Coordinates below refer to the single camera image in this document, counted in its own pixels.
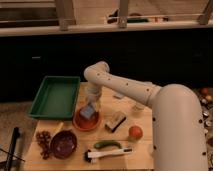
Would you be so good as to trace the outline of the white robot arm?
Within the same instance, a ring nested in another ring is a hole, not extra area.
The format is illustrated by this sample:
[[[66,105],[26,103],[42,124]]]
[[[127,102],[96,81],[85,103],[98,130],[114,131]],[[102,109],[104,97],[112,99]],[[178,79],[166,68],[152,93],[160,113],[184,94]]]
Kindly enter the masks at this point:
[[[97,100],[107,87],[152,110],[155,171],[208,171],[202,107],[191,89],[115,76],[104,61],[87,67],[84,77],[89,98]]]

